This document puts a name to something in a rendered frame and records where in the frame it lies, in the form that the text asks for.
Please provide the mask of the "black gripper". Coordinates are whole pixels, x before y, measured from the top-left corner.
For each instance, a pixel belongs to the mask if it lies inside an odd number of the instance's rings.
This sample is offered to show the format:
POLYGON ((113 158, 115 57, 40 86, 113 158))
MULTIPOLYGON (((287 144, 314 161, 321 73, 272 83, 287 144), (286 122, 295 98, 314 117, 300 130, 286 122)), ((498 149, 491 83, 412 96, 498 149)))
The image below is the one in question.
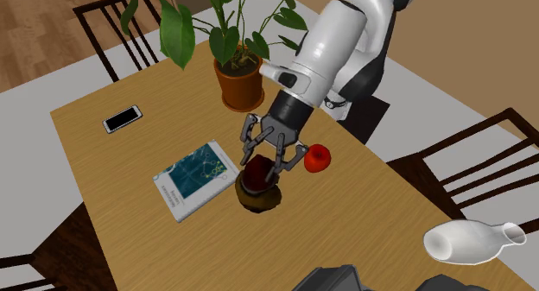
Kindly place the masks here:
POLYGON ((290 171, 309 151, 308 145, 297 141, 299 133, 313 111, 313 107, 304 104, 284 90, 280 90, 263 118, 252 113, 246 116, 240 135, 240 141, 244 144, 244 156, 240 165, 247 164, 255 147, 266 138, 269 143, 276 146, 276 159, 264 180, 271 182, 274 176, 279 175, 281 171, 290 171), (252 139, 251 132, 258 123, 261 123, 262 131, 252 139), (285 146, 292 144, 295 144, 295 156, 289 161, 285 161, 285 146))

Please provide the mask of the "red apple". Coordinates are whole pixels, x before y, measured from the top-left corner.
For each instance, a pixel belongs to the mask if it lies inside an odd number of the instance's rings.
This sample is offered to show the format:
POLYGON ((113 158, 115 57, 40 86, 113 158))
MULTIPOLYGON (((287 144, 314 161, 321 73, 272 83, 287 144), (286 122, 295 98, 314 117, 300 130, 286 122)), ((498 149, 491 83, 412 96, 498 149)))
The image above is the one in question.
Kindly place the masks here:
POLYGON ((309 173, 318 173, 329 167, 332 157, 328 148, 321 144, 309 147, 304 156, 304 167, 309 173))

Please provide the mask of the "green plant in orange pot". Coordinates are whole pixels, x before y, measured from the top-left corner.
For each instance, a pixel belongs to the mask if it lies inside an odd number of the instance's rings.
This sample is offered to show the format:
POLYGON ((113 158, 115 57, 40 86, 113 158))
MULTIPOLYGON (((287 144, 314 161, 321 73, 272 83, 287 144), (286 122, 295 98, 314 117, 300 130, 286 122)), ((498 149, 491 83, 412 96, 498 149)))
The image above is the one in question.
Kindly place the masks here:
POLYGON ((275 20, 284 27, 308 29, 304 19, 295 12, 295 0, 280 0, 251 36, 245 34, 244 6, 247 0, 209 0, 218 24, 197 21, 183 4, 173 5, 159 0, 161 5, 161 52, 180 68, 192 59, 195 32, 208 35, 209 47, 214 57, 213 67, 220 85, 223 104, 232 111, 246 112, 256 109, 264 99, 263 79, 259 73, 263 60, 270 57, 270 44, 263 31, 275 20))

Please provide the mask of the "book with teal cover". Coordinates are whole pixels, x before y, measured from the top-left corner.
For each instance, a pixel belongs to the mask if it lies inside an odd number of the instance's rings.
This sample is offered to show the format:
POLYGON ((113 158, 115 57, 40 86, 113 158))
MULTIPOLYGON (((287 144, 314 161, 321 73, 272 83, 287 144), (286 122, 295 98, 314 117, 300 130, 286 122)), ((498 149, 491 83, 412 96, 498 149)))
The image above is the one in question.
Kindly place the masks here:
POLYGON ((152 180, 175 221, 180 223, 232 185, 238 175, 231 158, 211 140, 152 180))

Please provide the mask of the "wooden table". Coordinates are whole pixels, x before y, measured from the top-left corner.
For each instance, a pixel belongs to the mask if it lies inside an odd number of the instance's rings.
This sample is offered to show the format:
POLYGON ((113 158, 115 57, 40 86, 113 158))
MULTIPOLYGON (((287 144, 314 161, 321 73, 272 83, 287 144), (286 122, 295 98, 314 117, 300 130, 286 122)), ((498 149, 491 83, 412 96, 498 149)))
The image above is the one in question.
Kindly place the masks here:
POLYGON ((499 260, 432 259, 422 238, 446 216, 325 112, 304 143, 331 152, 279 181, 282 202, 253 213, 228 188, 178 223, 152 178, 215 140, 242 158, 244 114, 227 109, 206 43, 185 68, 148 67, 51 114, 118 291, 291 291, 317 267, 352 264, 376 291, 415 291, 444 274, 490 291, 532 291, 499 260), (102 122, 136 104, 143 116, 107 134, 102 122))

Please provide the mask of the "black robot stand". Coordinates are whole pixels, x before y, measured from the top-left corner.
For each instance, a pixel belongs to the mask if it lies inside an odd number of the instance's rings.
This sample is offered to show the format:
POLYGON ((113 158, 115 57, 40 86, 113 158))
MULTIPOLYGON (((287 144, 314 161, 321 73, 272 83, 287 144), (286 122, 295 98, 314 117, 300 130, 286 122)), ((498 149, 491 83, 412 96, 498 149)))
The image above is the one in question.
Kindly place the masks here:
POLYGON ((339 121, 339 124, 360 142, 367 144, 389 108, 390 104, 369 96, 352 103, 346 119, 339 121))

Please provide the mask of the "white smartphone with black screen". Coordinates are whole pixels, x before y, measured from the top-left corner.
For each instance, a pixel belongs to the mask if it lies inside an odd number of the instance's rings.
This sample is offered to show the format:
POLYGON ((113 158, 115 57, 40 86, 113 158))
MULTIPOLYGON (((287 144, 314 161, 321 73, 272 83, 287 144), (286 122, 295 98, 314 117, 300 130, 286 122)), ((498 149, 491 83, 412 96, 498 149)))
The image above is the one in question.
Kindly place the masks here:
POLYGON ((143 116, 139 107, 134 104, 115 115, 106 118, 102 124, 107 134, 112 134, 115 131, 125 127, 126 125, 140 119, 143 116))

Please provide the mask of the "dark grey boxy object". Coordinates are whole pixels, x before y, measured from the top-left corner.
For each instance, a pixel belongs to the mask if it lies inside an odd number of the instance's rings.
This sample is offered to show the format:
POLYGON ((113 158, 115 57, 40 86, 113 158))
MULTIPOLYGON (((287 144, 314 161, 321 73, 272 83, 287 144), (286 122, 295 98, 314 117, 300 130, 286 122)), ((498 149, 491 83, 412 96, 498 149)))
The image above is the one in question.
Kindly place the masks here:
POLYGON ((359 279, 357 268, 345 264, 334 268, 317 267, 292 291, 372 291, 359 279))

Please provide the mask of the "dark wooden chair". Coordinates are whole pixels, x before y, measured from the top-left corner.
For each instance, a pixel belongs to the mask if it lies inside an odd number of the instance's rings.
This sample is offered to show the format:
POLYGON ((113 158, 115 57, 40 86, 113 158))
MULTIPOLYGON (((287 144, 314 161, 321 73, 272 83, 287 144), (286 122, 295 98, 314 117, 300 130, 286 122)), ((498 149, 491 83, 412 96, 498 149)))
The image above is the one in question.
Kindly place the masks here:
POLYGON ((0 269, 27 264, 42 278, 0 291, 118 291, 85 204, 80 204, 33 252, 0 258, 0 269))
POLYGON ((438 209, 448 215, 451 219, 463 219, 465 215, 462 210, 468 206, 478 204, 496 197, 502 193, 518 189, 520 187, 528 186, 539 182, 539 173, 533 174, 529 177, 522 178, 520 180, 513 181, 509 184, 501 187, 494 188, 486 193, 481 193, 478 196, 467 199, 463 202, 456 203, 453 197, 467 192, 475 187, 484 185, 487 182, 499 179, 507 174, 511 174, 526 168, 532 164, 539 162, 539 153, 529 156, 521 161, 518 161, 506 168, 502 168, 494 173, 488 174, 485 177, 474 180, 461 187, 457 187, 451 191, 447 191, 444 186, 454 181, 460 180, 470 174, 477 173, 478 171, 488 168, 491 165, 502 161, 503 159, 514 155, 515 153, 526 149, 532 145, 539 148, 539 130, 533 127, 524 117, 522 117, 517 111, 512 108, 507 108, 498 114, 488 117, 480 123, 476 123, 473 126, 466 128, 458 133, 455 133, 440 142, 425 148, 419 152, 411 155, 406 155, 401 158, 397 158, 392 161, 388 161, 387 165, 396 171, 401 177, 403 177, 412 187, 414 187, 421 195, 428 199, 438 209), (482 161, 472 167, 469 167, 457 174, 453 174, 445 179, 438 179, 435 177, 433 171, 428 167, 425 159, 443 149, 446 149, 457 142, 460 142, 470 136, 473 136, 491 126, 498 124, 504 120, 509 120, 515 125, 524 135, 525 138, 512 145, 511 147, 495 154, 494 156, 482 161))
POLYGON ((161 22, 150 0, 139 0, 141 9, 122 30, 121 16, 130 0, 97 0, 73 8, 95 54, 112 81, 152 66, 162 59, 148 31, 161 22))

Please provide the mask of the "white vase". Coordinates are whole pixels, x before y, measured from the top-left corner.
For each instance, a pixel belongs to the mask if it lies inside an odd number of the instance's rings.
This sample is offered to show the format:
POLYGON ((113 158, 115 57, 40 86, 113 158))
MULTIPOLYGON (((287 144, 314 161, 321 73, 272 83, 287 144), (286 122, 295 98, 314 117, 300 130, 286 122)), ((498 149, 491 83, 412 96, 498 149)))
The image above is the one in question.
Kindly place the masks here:
POLYGON ((514 223, 488 225, 467 219, 437 225, 423 236, 424 248, 433 259, 459 265, 487 263, 498 257, 505 247, 526 242, 525 232, 514 223))

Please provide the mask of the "dark grey rounded object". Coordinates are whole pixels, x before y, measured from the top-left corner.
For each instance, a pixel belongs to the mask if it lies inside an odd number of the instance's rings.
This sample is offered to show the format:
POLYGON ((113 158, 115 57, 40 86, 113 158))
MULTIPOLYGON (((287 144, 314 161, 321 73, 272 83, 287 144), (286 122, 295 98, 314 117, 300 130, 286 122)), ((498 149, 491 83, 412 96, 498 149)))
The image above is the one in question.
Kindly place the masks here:
POLYGON ((465 285, 446 275, 436 275, 425 280, 415 291, 490 291, 476 285, 465 285))

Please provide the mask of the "white rug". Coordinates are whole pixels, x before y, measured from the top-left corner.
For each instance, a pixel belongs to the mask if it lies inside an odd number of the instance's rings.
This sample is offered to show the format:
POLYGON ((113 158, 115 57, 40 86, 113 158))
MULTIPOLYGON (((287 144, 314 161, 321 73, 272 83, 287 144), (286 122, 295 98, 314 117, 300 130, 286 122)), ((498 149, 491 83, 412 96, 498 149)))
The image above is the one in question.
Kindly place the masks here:
MULTIPOLYGON (((367 148, 412 154, 482 115, 391 54, 375 97, 389 103, 367 148)), ((93 55, 0 93, 0 254, 33 249, 82 200, 51 111, 111 83, 93 55)))

